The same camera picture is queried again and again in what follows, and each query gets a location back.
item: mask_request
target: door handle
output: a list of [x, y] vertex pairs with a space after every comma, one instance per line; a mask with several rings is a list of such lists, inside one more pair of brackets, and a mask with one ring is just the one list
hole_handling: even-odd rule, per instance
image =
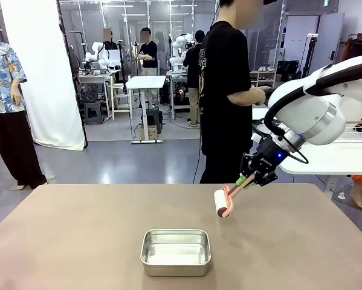
[[334, 60], [334, 57], [335, 57], [335, 50], [332, 51], [330, 60], [333, 61], [333, 60]]

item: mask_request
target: floor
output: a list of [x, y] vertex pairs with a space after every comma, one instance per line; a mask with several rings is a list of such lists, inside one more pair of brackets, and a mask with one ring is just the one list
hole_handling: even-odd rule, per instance
[[[89, 141], [130, 141], [132, 139], [140, 140], [141, 109], [138, 109], [138, 102], [135, 102], [132, 110], [132, 120], [128, 113], [116, 113], [115, 120], [98, 125], [86, 125], [86, 134]], [[176, 112], [176, 119], [169, 116], [169, 107], [161, 105], [160, 110], [163, 112], [164, 125], [162, 134], [159, 135], [161, 140], [185, 140], [199, 139], [199, 130], [190, 127], [187, 124], [189, 112]]]
[[[132, 145], [130, 142], [89, 142], [83, 152], [36, 146], [44, 174], [54, 175], [54, 184], [192, 183], [198, 160], [198, 140], [170, 140], [163, 144]], [[196, 182], [204, 170], [201, 155]], [[277, 170], [277, 182], [308, 182], [324, 189], [324, 177], [289, 175]], [[29, 194], [10, 191], [15, 181], [0, 157], [0, 222]], [[348, 189], [342, 178], [338, 188]], [[362, 231], [362, 211], [334, 200]]]

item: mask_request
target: stainless steel container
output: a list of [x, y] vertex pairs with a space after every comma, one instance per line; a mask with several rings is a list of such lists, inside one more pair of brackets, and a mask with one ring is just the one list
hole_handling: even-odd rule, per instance
[[149, 276], [205, 276], [212, 255], [202, 230], [150, 230], [140, 259]]

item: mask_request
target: black pants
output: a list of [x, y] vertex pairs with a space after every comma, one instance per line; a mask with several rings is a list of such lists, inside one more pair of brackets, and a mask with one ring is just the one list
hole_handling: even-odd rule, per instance
[[35, 189], [46, 183], [24, 111], [0, 114], [0, 154], [18, 185]]
[[243, 152], [239, 150], [225, 151], [212, 152], [206, 155], [205, 171], [202, 174], [200, 183], [236, 183], [240, 177], [240, 164]]

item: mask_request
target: stool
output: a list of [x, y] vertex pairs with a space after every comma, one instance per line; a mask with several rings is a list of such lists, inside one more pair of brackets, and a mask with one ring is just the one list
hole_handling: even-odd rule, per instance
[[[97, 122], [97, 124], [103, 124], [103, 112], [100, 102], [84, 103], [84, 110], [85, 124], [89, 125], [93, 122]], [[96, 112], [96, 117], [90, 117], [88, 115], [88, 110]]]
[[162, 123], [159, 118], [159, 108], [153, 108], [152, 110], [146, 111], [147, 116], [153, 116], [154, 117], [154, 123], [157, 126], [158, 134], [162, 133]]

